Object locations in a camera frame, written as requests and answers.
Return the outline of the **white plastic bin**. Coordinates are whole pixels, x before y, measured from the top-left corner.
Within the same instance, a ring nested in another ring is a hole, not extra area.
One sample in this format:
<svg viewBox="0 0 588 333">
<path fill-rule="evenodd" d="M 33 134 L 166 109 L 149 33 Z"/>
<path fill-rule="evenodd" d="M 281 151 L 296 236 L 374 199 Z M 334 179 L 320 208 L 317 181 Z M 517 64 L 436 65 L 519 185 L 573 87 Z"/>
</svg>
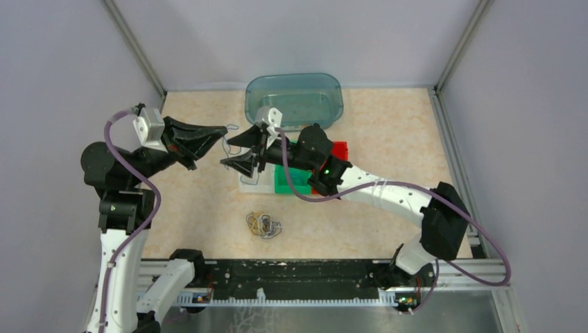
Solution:
<svg viewBox="0 0 588 333">
<path fill-rule="evenodd" d="M 238 177 L 239 191 L 244 194 L 274 194 L 275 193 L 275 165 L 267 164 L 266 168 L 253 178 L 240 175 Z"/>
</svg>

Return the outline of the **green plastic bin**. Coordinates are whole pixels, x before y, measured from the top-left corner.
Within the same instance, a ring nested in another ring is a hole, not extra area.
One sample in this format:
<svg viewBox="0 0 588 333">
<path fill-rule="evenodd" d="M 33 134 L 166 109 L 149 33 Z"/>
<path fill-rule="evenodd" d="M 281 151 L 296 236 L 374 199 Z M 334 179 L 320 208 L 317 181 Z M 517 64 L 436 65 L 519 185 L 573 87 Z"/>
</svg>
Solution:
<svg viewBox="0 0 588 333">
<path fill-rule="evenodd" d="M 308 179 L 312 175 L 312 173 L 310 171 L 299 170 L 299 169 L 289 169 L 289 173 L 291 176 L 291 182 L 293 183 L 293 186 L 296 189 L 296 191 L 298 191 L 304 195 L 312 194 L 312 188 L 308 184 Z M 275 166 L 274 177 L 275 177 L 274 192 L 276 194 L 292 194 L 293 193 L 291 191 L 291 188 L 288 185 L 288 181 L 286 179 L 286 174 L 285 174 L 283 166 L 279 166 L 279 165 Z"/>
</svg>

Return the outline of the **aluminium frame rail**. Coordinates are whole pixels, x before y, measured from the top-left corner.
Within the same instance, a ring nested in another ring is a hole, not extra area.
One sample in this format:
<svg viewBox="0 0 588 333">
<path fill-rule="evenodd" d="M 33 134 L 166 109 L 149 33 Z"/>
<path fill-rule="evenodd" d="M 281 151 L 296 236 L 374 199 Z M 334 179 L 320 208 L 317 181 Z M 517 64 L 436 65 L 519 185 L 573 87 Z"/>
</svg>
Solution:
<svg viewBox="0 0 588 333">
<path fill-rule="evenodd" d="M 156 73 L 151 61 L 148 59 L 144 48 L 132 31 L 129 23 L 127 22 L 127 19 L 123 16 L 123 13 L 117 5 L 116 1 L 101 0 L 101 4 L 106 9 L 108 15 L 118 30 L 119 35 L 135 58 L 135 62 L 139 66 L 140 70 L 143 72 L 148 82 L 157 92 L 159 96 L 159 110 L 163 110 L 168 92 L 164 88 L 162 81 Z"/>
<path fill-rule="evenodd" d="M 468 181 L 458 143 L 449 115 L 445 110 L 441 93 L 437 91 L 435 86 L 428 88 L 428 93 L 454 186 L 460 193 L 469 213 L 472 214 L 472 217 L 476 221 L 481 222 L 472 188 Z M 472 255 L 476 259 L 496 259 L 498 257 L 495 249 L 493 249 L 485 237 L 474 226 L 468 227 L 468 243 L 472 250 Z M 501 287 L 496 291 L 492 291 L 491 300 L 496 310 L 496 319 L 499 322 L 502 332 L 528 331 L 528 326 L 522 316 L 519 302 L 511 286 Z"/>
</svg>

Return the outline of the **aluminium frame rail left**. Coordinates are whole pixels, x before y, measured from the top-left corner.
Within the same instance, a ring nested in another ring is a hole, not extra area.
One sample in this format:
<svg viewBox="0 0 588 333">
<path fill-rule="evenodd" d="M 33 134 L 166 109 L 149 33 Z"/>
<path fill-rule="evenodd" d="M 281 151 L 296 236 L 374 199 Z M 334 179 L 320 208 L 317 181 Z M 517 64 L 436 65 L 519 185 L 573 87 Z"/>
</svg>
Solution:
<svg viewBox="0 0 588 333">
<path fill-rule="evenodd" d="M 140 70 L 143 72 L 148 82 L 157 92 L 159 96 L 159 110 L 163 110 L 168 92 L 164 88 L 162 81 L 156 73 L 151 61 L 148 59 L 144 48 L 132 31 L 129 23 L 127 22 L 127 19 L 123 16 L 123 13 L 117 5 L 116 1 L 101 0 L 101 4 L 106 9 L 108 15 L 118 30 L 119 35 L 135 58 L 135 62 L 139 66 Z"/>
</svg>

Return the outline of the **red plastic bin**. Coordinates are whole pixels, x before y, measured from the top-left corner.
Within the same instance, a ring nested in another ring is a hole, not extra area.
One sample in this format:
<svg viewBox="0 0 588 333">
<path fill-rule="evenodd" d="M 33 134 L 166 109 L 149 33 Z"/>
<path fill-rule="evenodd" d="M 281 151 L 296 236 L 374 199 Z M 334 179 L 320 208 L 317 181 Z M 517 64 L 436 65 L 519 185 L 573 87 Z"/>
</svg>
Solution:
<svg viewBox="0 0 588 333">
<path fill-rule="evenodd" d="M 351 167 L 347 142 L 334 142 L 330 154 L 320 163 L 319 168 L 312 170 L 308 180 L 311 193 L 324 197 L 337 194 L 337 186 L 343 183 L 344 172 Z"/>
</svg>

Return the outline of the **teal transparent plastic tub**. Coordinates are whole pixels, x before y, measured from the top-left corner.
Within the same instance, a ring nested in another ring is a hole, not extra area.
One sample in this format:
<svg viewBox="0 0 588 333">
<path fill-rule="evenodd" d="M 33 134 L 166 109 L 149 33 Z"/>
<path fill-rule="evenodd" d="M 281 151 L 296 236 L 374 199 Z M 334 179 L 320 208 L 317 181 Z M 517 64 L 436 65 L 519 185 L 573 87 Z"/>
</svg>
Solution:
<svg viewBox="0 0 588 333">
<path fill-rule="evenodd" d="M 343 92 L 339 81 L 326 73 L 260 76 L 245 89 L 245 118 L 254 123 L 262 107 L 277 108 L 283 114 L 285 131 L 298 131 L 314 123 L 328 128 L 343 115 Z"/>
</svg>

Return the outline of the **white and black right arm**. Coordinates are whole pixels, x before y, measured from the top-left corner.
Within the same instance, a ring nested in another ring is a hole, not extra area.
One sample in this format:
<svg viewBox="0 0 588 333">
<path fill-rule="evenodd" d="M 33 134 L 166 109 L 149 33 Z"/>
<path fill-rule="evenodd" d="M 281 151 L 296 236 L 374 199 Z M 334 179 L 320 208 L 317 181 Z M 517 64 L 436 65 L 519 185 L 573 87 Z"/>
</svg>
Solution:
<svg viewBox="0 0 588 333">
<path fill-rule="evenodd" d="M 304 128 L 294 142 L 282 129 L 275 132 L 277 138 L 271 140 L 268 125 L 253 125 L 229 140 L 247 152 L 220 163 L 249 178 L 267 164 L 279 165 L 293 194 L 306 202 L 338 199 L 368 204 L 419 227 L 421 232 L 400 245 L 390 263 L 390 276 L 399 286 L 408 286 L 434 260 L 457 258 L 470 215 L 452 185 L 439 182 L 429 189 L 364 171 L 333 155 L 334 143 L 316 123 Z"/>
</svg>

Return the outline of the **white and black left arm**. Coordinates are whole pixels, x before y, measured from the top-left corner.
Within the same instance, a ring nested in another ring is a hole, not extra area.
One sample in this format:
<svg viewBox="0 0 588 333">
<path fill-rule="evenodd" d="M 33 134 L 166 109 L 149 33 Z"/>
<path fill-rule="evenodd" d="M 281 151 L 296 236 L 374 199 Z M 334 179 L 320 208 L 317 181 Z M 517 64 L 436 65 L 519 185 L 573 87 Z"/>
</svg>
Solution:
<svg viewBox="0 0 588 333">
<path fill-rule="evenodd" d="M 176 163 L 194 170 L 227 128 L 165 117 L 151 125 L 161 149 L 141 147 L 129 152 L 116 147 L 111 138 L 113 125 L 125 115 L 118 112 L 110 117 L 103 141 L 90 144 L 80 159 L 84 181 L 100 199 L 102 259 L 88 332 L 160 332 L 181 290 L 199 287 L 208 277 L 200 250 L 177 249 L 144 296 L 137 296 L 144 246 L 162 204 L 151 177 Z"/>
</svg>

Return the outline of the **aluminium frame rail right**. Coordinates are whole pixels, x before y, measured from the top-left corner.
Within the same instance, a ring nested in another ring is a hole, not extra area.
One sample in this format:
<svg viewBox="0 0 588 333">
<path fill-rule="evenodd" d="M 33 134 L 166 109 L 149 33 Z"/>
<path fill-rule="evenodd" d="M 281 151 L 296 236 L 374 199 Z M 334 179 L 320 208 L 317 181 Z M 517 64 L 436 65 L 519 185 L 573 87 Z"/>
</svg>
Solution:
<svg viewBox="0 0 588 333">
<path fill-rule="evenodd" d="M 445 110 L 441 93 L 437 91 L 435 86 L 428 88 L 428 93 L 454 186 L 460 193 L 469 213 L 472 214 L 472 217 L 476 221 L 481 222 L 472 188 L 468 181 L 458 143 L 449 115 Z M 474 226 L 468 227 L 468 243 L 472 250 L 472 255 L 476 259 L 496 259 L 498 257 L 495 249 L 493 249 L 485 237 Z M 492 291 L 491 300 L 496 310 L 496 319 L 499 322 L 502 332 L 528 331 L 528 326 L 522 316 L 519 302 L 511 286 L 501 287 L 496 291 Z"/>
</svg>

